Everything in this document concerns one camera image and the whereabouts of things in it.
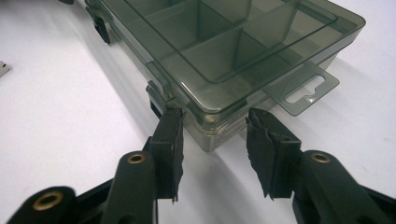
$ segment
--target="white surface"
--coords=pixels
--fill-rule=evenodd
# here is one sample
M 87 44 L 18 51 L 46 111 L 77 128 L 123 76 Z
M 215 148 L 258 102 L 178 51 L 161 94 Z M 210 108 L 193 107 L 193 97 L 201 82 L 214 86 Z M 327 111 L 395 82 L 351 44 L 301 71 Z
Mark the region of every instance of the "white surface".
M 396 197 L 396 3 L 334 2 L 367 20 L 328 69 L 340 86 L 299 117 L 272 112 L 302 150 L 332 153 L 362 185 Z M 80 194 L 107 181 L 158 120 L 146 80 L 118 45 L 100 39 L 82 4 L 1 1 L 0 31 L 0 60 L 11 66 L 0 78 L 4 223 L 39 190 L 65 185 Z M 212 154 L 184 134 L 179 203 L 160 202 L 162 224 L 295 222 L 291 200 L 262 197 L 242 134 Z

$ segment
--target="gray translucent box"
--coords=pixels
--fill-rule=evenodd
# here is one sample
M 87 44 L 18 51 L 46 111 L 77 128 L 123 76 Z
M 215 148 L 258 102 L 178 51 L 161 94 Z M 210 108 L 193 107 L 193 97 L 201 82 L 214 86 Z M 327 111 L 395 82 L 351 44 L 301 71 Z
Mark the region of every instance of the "gray translucent box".
M 296 116 L 338 85 L 324 71 L 365 21 L 327 0 L 87 0 L 148 80 L 160 110 L 181 107 L 205 151 L 245 126 L 250 107 Z M 286 98 L 313 77 L 316 92 Z

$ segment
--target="plastic storage box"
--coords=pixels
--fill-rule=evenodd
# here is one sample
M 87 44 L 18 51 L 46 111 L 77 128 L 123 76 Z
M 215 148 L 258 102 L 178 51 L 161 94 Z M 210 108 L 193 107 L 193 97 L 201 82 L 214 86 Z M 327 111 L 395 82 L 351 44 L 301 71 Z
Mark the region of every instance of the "plastic storage box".
M 144 68 L 151 105 L 179 106 L 210 151 L 245 128 L 250 107 L 298 115 L 338 85 L 323 69 L 365 24 L 327 0 L 87 0 Z M 295 103 L 313 77 L 324 82 Z

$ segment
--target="hang hole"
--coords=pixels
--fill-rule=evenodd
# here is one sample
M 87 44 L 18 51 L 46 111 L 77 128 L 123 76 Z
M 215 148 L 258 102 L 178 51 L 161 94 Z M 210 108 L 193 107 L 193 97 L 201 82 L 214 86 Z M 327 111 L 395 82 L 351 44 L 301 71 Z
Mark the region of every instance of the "hang hole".
M 324 77 L 315 75 L 310 78 L 299 90 L 293 91 L 286 95 L 286 101 L 290 104 L 296 103 L 306 95 L 315 94 L 315 88 L 324 82 Z

